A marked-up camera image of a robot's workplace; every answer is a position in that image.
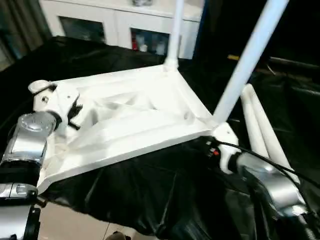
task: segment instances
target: white cabinet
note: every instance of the white cabinet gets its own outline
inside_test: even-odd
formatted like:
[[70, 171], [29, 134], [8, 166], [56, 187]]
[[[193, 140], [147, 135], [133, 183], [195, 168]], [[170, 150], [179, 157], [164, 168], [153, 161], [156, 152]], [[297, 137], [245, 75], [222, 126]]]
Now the white cabinet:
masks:
[[[165, 55], [172, 30], [175, 0], [154, 0], [135, 7], [132, 0], [39, 0], [53, 36]], [[191, 59], [203, 0], [185, 1], [178, 56]]]
[[113, 9], [41, 0], [53, 36], [66, 36], [118, 45]]

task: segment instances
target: curtain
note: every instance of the curtain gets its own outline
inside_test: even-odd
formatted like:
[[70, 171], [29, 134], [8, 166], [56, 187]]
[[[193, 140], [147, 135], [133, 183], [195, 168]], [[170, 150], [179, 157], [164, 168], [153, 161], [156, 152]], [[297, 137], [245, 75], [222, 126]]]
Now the curtain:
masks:
[[41, 46], [50, 37], [37, 0], [0, 0], [0, 11], [20, 57]]

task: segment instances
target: screw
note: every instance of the screw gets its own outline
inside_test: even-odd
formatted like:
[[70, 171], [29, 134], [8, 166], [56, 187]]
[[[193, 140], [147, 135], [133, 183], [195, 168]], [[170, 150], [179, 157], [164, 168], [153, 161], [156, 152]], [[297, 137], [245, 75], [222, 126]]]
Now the screw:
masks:
[[47, 96], [44, 96], [41, 100], [42, 102], [47, 103], [49, 101], [49, 98]]

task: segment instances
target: shelf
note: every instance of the shelf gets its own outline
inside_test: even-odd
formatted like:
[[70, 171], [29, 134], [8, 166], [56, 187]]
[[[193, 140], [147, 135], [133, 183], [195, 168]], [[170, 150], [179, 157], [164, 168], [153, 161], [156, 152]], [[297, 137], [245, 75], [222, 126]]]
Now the shelf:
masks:
[[[176, 6], [175, 0], [154, 0], [151, 6], [133, 6], [132, 0], [43, 0], [45, 2], [64, 2], [78, 5], [114, 9], [125, 12], [172, 18]], [[204, 0], [185, 0], [183, 19], [200, 22]]]

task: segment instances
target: black plastic sheet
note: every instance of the black plastic sheet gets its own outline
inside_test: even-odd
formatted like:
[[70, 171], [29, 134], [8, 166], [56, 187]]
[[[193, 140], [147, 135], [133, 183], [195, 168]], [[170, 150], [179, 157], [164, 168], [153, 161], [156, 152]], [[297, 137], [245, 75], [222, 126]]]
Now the black plastic sheet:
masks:
[[[56, 37], [0, 73], [2, 150], [23, 113], [32, 111], [28, 84], [153, 66], [164, 58], [104, 44]], [[213, 112], [235, 63], [182, 60], [179, 71]], [[320, 182], [320, 86], [254, 73], [250, 80], [294, 169]], [[249, 148], [241, 104], [228, 120]], [[253, 207], [237, 175], [222, 173], [197, 147], [198, 139], [151, 152], [52, 184], [43, 197], [99, 220], [159, 239], [252, 239]], [[312, 207], [320, 192], [302, 181]]]

